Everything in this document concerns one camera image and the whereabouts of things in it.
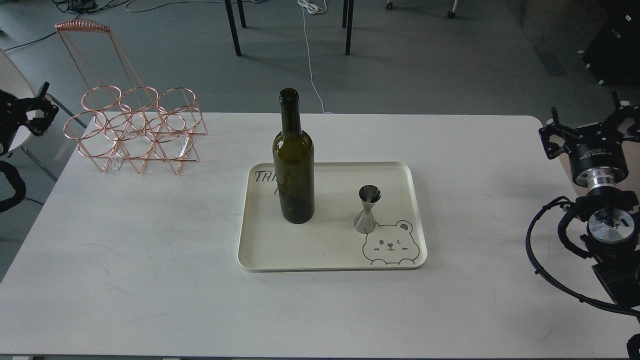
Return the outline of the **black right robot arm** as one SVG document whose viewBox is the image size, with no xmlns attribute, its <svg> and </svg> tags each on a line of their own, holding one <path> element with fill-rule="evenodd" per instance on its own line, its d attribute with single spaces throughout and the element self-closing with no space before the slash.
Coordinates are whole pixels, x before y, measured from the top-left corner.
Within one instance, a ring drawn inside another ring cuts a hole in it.
<svg viewBox="0 0 640 360">
<path fill-rule="evenodd" d="M 525 236 L 526 255 L 535 273 L 559 289 L 606 312 L 638 317 L 639 306 L 639 199 L 618 184 L 627 178 L 623 143 L 639 141 L 639 107 L 621 101 L 612 92 L 614 112 L 604 121 L 571 128 L 559 121 L 557 109 L 538 133 L 548 159 L 567 154 L 571 179 L 587 190 L 585 196 L 553 199 L 531 221 Z M 531 233 L 550 209 L 564 216 L 557 226 L 560 243 L 583 259 L 594 259 L 592 270 L 611 298 L 600 301 L 575 292 L 542 267 L 533 253 Z"/>
</svg>

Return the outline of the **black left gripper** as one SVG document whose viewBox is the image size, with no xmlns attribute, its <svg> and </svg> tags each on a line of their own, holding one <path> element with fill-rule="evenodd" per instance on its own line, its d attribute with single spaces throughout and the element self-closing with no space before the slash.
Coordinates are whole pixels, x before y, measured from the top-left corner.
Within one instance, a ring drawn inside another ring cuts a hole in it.
<svg viewBox="0 0 640 360">
<path fill-rule="evenodd" d="M 51 101 L 46 98 L 49 88 L 50 83 L 45 81 L 32 98 L 29 96 L 18 98 L 10 92 L 0 91 L 0 155 L 3 156 L 9 152 L 20 129 L 30 131 L 36 137 L 42 137 L 51 127 L 59 107 L 51 104 Z M 32 111 L 41 111 L 42 116 L 28 120 L 29 106 Z"/>
</svg>

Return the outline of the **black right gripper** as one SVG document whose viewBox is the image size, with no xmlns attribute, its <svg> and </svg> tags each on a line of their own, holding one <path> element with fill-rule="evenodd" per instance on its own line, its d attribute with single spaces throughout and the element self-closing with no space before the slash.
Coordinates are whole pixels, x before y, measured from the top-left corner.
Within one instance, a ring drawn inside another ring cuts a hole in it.
<svg viewBox="0 0 640 360">
<path fill-rule="evenodd" d="M 622 142 L 640 142 L 640 110 L 638 105 L 623 104 L 617 91 L 611 95 L 615 109 L 602 124 L 575 130 L 562 125 L 557 107 L 551 107 L 551 120 L 538 130 L 547 159 L 568 155 L 571 178 L 579 187 L 602 185 L 596 178 L 604 176 L 609 177 L 604 183 L 615 186 L 629 175 Z M 562 139 L 562 145 L 553 142 L 552 136 Z"/>
</svg>

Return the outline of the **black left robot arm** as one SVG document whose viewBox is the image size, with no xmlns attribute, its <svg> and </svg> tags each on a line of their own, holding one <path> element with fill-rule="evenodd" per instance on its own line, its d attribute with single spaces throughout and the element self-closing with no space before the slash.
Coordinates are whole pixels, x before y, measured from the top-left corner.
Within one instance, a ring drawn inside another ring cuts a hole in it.
<svg viewBox="0 0 640 360">
<path fill-rule="evenodd" d="M 43 136 L 49 129 L 59 112 L 59 107 L 46 98 L 49 87 L 50 83 L 45 81 L 39 89 L 38 95 L 25 98 L 18 98 L 9 92 L 1 91 L 0 143 L 2 156 L 9 152 L 20 127 L 25 127 L 36 137 Z M 26 184 L 18 169 L 9 162 L 1 161 L 0 171 L 14 189 L 12 197 L 0 201 L 0 212 L 5 212 L 16 207 L 25 199 Z"/>
</svg>

